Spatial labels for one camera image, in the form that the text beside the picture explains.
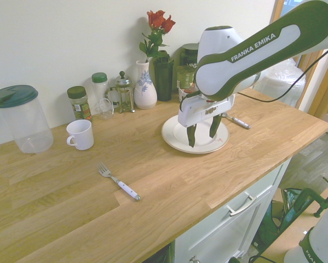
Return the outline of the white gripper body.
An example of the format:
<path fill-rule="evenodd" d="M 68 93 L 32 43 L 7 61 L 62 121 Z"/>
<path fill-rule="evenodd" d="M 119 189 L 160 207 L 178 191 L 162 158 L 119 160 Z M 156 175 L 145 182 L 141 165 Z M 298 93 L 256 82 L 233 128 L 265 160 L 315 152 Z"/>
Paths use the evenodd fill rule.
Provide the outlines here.
<path fill-rule="evenodd" d="M 222 101 L 207 101 L 202 95 L 193 95 L 183 97 L 180 103 L 178 113 L 178 122 L 188 128 L 201 121 L 213 118 L 229 111 L 235 101 L 235 94 Z"/>

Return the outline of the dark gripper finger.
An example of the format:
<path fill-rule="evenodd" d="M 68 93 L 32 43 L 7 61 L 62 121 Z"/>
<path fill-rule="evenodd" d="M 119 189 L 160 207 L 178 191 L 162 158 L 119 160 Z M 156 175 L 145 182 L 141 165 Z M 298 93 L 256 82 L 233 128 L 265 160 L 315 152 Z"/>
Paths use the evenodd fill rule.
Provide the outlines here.
<path fill-rule="evenodd" d="M 197 128 L 196 124 L 186 128 L 187 137 L 188 137 L 188 144 L 189 144 L 190 147 L 194 147 L 194 145 L 195 145 L 195 131 L 196 131 L 196 128 Z"/>
<path fill-rule="evenodd" d="M 213 117 L 212 124 L 210 126 L 210 131 L 209 131 L 209 136 L 211 138 L 213 138 L 216 135 L 219 125 L 221 123 L 221 119 L 222 119 L 222 114 Z"/>

